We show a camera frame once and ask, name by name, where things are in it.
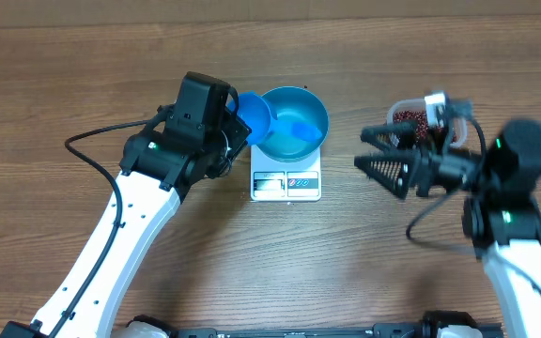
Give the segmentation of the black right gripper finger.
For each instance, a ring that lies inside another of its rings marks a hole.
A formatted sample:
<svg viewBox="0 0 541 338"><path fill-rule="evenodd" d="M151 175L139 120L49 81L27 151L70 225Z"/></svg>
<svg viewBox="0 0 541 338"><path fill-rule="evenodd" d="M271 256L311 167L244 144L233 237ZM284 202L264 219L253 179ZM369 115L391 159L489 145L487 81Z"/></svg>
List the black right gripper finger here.
<svg viewBox="0 0 541 338"><path fill-rule="evenodd" d="M366 127L361 141L375 148L412 148L415 144L417 123L413 120Z"/></svg>
<svg viewBox="0 0 541 338"><path fill-rule="evenodd" d="M419 154L412 150L389 150L356 156L354 166L396 198L404 200L419 166Z"/></svg>

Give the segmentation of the blue plastic measuring scoop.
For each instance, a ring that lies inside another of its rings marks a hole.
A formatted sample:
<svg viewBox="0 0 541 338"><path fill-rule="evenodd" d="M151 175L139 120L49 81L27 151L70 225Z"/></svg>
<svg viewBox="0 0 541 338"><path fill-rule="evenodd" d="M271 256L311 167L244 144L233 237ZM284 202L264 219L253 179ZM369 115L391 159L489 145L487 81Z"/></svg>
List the blue plastic measuring scoop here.
<svg viewBox="0 0 541 338"><path fill-rule="evenodd" d="M238 95L238 102L231 100L230 111L237 110L238 117L250 128L246 138L250 146L261 145L273 134L290 136L307 143L319 141L322 132L319 128L302 122L280 120L274 107L254 92Z"/></svg>

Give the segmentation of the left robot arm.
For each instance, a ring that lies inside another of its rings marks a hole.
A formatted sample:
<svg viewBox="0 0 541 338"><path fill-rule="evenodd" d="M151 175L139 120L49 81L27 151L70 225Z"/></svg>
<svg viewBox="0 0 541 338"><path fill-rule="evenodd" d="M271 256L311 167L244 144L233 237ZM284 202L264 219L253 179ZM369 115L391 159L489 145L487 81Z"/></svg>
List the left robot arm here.
<svg viewBox="0 0 541 338"><path fill-rule="evenodd" d="M4 337L109 337L119 306L149 247L176 214L192 185L229 171L250 128L238 116L238 92L197 72L182 79L178 97L162 105L123 148L113 193L69 274L27 323L9 321Z"/></svg>

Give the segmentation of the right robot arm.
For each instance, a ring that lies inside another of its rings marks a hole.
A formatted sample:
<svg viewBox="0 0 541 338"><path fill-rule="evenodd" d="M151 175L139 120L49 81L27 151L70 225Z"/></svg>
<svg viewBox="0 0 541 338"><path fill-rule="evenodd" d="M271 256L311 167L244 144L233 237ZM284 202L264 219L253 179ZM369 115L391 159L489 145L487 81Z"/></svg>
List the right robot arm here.
<svg viewBox="0 0 541 338"><path fill-rule="evenodd" d="M390 134L413 135L414 127L406 121L363 129L362 142L378 151L356 157L355 166L400 199L410 188L420 197L445 189L408 233L454 194L467 192L463 232L496 292L509 336L541 337L541 211L533 198L541 177L541 123L512 119L477 153L452 149L449 136L429 145L388 144Z"/></svg>

